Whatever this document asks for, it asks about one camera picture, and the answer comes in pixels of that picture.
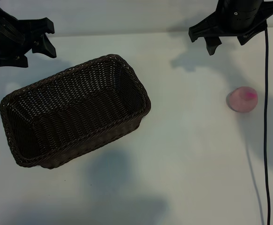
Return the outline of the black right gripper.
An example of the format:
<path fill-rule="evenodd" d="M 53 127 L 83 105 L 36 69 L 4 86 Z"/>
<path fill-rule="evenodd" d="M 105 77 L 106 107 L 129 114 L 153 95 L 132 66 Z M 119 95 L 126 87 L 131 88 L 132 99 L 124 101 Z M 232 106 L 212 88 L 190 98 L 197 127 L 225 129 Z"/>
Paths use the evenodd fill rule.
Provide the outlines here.
<path fill-rule="evenodd" d="M 222 44 L 219 37 L 237 37 L 245 45 L 267 29 L 267 19 L 273 15 L 273 0 L 220 0 L 216 10 L 189 28 L 192 42 L 205 38 L 210 56 Z"/>

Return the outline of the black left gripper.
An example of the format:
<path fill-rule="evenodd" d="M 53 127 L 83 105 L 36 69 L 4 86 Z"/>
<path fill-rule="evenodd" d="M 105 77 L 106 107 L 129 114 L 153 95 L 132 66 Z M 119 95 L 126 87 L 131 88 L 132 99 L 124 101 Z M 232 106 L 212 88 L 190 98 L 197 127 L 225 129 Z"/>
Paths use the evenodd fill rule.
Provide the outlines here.
<path fill-rule="evenodd" d="M 28 51 L 56 58 L 56 49 L 46 34 L 55 33 L 47 17 L 18 20 L 0 8 L 0 67 L 27 68 Z"/>

